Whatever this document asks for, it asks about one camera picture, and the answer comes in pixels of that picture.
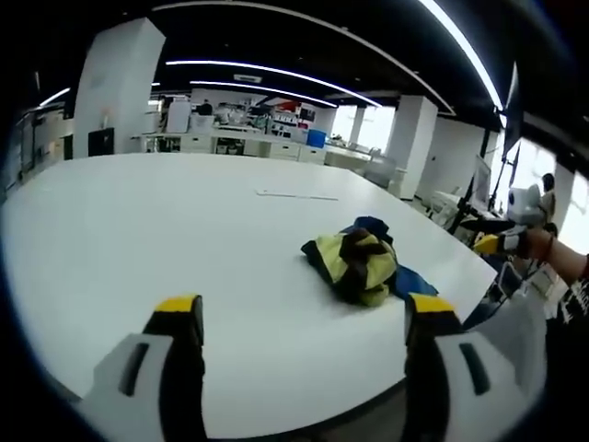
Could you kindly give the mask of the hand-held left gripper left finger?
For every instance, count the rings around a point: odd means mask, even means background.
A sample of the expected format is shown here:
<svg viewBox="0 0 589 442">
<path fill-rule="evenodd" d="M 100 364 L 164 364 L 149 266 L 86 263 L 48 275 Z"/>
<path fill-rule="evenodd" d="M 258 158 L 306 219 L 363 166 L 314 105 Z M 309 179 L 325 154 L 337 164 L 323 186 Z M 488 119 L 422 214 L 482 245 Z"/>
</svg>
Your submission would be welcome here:
<svg viewBox="0 0 589 442">
<path fill-rule="evenodd" d="M 203 441 L 202 297 L 158 304 L 95 367 L 80 413 L 107 441 Z"/>
</svg>

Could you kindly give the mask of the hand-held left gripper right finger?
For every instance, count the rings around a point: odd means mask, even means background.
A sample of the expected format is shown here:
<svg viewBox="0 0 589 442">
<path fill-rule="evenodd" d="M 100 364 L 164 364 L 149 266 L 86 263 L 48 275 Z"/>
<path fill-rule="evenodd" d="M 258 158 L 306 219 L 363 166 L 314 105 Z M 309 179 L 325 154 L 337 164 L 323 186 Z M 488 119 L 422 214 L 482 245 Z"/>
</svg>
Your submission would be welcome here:
<svg viewBox="0 0 589 442">
<path fill-rule="evenodd" d="M 406 301 L 405 441 L 505 441 L 530 414 L 530 299 L 465 329 L 441 297 Z"/>
</svg>

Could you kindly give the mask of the person's right hand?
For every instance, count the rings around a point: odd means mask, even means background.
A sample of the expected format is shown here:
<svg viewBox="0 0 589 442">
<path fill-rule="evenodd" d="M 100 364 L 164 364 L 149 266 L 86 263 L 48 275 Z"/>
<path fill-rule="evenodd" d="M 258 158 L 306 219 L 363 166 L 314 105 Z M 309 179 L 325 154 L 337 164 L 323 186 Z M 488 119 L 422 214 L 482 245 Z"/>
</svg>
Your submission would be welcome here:
<svg viewBox="0 0 589 442">
<path fill-rule="evenodd" d="M 554 236 L 539 227 L 529 228 L 519 235 L 517 254 L 522 258 L 544 262 L 552 247 Z"/>
</svg>

